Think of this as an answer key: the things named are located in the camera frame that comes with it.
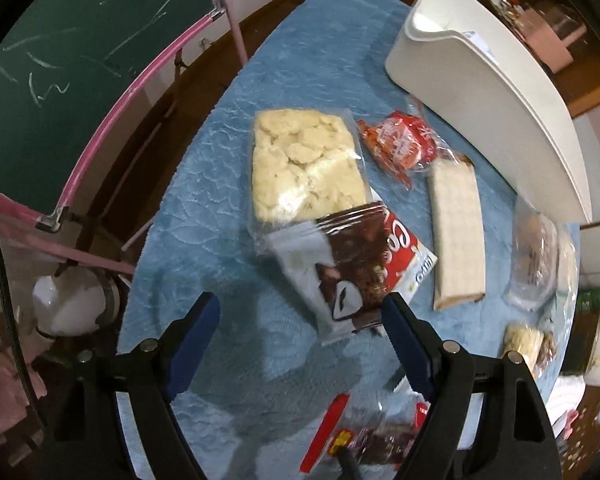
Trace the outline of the red black snack packet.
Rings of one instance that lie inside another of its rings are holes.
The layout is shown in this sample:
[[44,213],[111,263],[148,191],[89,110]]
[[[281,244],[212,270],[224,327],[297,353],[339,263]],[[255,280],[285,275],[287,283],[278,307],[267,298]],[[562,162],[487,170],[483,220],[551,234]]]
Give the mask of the red black snack packet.
[[329,404],[299,466],[310,474],[340,455],[364,466],[400,466],[424,426],[429,403],[419,393],[363,400],[339,393]]

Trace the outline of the green chalkboard pink frame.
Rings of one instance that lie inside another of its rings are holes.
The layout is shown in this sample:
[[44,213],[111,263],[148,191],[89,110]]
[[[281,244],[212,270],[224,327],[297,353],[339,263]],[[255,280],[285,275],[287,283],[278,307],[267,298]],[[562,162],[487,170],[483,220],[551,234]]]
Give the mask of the green chalkboard pink frame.
[[230,0],[0,0],[0,236],[84,266],[126,262],[53,241],[114,125]]

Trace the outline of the clear brown cookie bag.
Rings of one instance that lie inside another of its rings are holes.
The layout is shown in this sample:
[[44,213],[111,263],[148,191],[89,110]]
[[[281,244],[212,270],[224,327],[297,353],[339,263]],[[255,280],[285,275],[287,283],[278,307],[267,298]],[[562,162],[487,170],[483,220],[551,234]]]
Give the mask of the clear brown cookie bag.
[[557,268],[556,224],[518,195],[505,301],[527,312],[541,309],[556,290]]

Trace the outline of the pink basket on shelf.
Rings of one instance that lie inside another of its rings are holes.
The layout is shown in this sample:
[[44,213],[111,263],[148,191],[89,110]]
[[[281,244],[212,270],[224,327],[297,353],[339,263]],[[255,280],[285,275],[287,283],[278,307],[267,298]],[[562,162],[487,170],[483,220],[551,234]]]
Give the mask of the pink basket on shelf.
[[574,61],[571,49],[588,31],[575,10],[546,2],[524,9],[517,27],[526,45],[552,74]]

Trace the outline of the beige wafer bar packet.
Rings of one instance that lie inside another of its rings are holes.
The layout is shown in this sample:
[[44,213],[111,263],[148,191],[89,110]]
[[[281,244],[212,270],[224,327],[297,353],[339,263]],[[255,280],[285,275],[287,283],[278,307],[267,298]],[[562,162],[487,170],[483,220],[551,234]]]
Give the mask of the beige wafer bar packet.
[[428,190],[438,257],[434,310],[477,302],[486,294],[486,245],[474,166],[435,160]]

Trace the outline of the blue fuzzy table cover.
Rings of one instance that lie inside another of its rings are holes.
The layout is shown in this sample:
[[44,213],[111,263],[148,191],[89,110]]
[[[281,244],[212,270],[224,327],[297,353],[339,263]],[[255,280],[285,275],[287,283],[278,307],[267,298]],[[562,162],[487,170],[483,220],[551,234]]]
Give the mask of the blue fuzzy table cover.
[[203,292],[221,318],[174,414],[211,479],[297,479],[332,399],[386,400],[399,362],[370,330],[322,344],[316,321],[248,230],[254,115],[346,110],[376,122],[406,95],[385,62],[399,0],[306,0],[230,84],[184,154],[137,263],[121,351],[159,336]]

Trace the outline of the chocolate snack packet white red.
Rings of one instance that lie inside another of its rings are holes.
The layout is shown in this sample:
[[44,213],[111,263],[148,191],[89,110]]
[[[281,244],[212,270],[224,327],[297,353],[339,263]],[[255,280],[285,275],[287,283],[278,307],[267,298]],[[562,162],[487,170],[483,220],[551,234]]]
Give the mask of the chocolate snack packet white red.
[[380,325],[385,296],[411,301],[438,262],[381,200],[286,226],[265,244],[315,315],[322,344]]

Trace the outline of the clear cracker snack packet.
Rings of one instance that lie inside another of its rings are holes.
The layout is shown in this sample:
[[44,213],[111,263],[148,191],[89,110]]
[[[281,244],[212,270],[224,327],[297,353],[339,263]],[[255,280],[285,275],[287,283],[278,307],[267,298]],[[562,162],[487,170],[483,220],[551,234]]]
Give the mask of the clear cracker snack packet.
[[557,356],[556,330],[550,322],[538,326],[509,323],[503,337],[503,352],[518,352],[535,379],[541,378]]

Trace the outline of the red round snack packet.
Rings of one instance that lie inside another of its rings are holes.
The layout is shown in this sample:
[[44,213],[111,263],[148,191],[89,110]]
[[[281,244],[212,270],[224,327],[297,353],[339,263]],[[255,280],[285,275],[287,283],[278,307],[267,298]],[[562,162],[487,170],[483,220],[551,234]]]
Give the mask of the red round snack packet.
[[440,136],[420,113],[394,110],[376,124],[362,119],[356,124],[374,161],[407,191],[413,187],[414,175],[426,172],[439,156]]

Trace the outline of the white plastic storage bin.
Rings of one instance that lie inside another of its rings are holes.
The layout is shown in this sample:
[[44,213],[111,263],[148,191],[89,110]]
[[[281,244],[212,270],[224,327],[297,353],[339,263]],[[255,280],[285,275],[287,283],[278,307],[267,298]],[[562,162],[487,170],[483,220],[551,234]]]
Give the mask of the white plastic storage bin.
[[385,68],[537,210],[556,222],[591,222],[588,174],[565,102],[477,0],[415,0]]

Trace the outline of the clear bag pale crackers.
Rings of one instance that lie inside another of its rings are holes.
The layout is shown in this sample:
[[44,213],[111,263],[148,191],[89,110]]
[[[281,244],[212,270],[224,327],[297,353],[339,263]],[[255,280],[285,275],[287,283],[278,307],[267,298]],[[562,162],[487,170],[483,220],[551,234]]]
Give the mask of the clear bag pale crackers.
[[269,108],[253,118],[249,232],[286,226],[370,201],[360,133],[343,108]]

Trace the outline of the large clear bread bag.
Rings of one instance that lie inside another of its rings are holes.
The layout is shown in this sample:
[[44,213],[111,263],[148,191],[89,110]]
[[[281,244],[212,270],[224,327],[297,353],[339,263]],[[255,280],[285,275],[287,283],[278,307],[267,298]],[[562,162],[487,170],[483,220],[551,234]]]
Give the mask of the large clear bread bag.
[[578,258],[572,238],[566,228],[558,229],[558,265],[556,290],[544,310],[539,329],[562,339],[570,330],[578,293]]

